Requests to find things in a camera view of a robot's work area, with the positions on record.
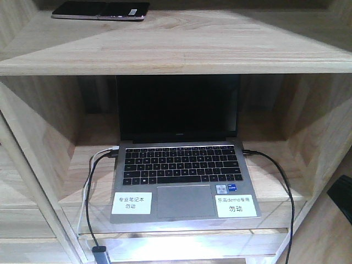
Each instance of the laptop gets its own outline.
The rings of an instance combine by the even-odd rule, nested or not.
[[[238,75],[117,76],[111,223],[261,215],[237,138]]]

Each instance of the black phone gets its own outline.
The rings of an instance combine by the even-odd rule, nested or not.
[[[67,1],[52,18],[93,20],[144,20],[149,8],[146,2],[78,2]]]

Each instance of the cabinet drawer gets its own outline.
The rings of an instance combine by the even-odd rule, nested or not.
[[[39,209],[0,210],[0,238],[54,238]]]
[[[296,215],[304,201],[296,202]],[[262,217],[246,219],[212,219],[198,221],[176,221],[139,224],[110,224],[111,206],[90,206],[90,222],[95,233],[150,232],[160,230],[216,230],[252,228],[288,228],[291,219],[290,202],[260,202]],[[79,207],[63,207],[71,226],[75,229],[79,217]],[[81,233],[89,233],[86,221],[81,223]]]
[[[71,263],[55,238],[0,239],[0,263]]]

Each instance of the laptop screen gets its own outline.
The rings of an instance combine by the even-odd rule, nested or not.
[[[121,140],[177,142],[237,135],[238,75],[117,76]]]

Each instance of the sticker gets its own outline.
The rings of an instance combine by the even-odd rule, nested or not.
[[[137,13],[137,9],[131,9],[128,15],[135,15]]]
[[[215,195],[219,217],[256,217],[252,195]]]
[[[151,192],[115,192],[113,215],[150,215]]]
[[[229,191],[237,191],[236,184],[228,184]]]
[[[226,185],[216,185],[216,193],[217,194],[227,194]]]

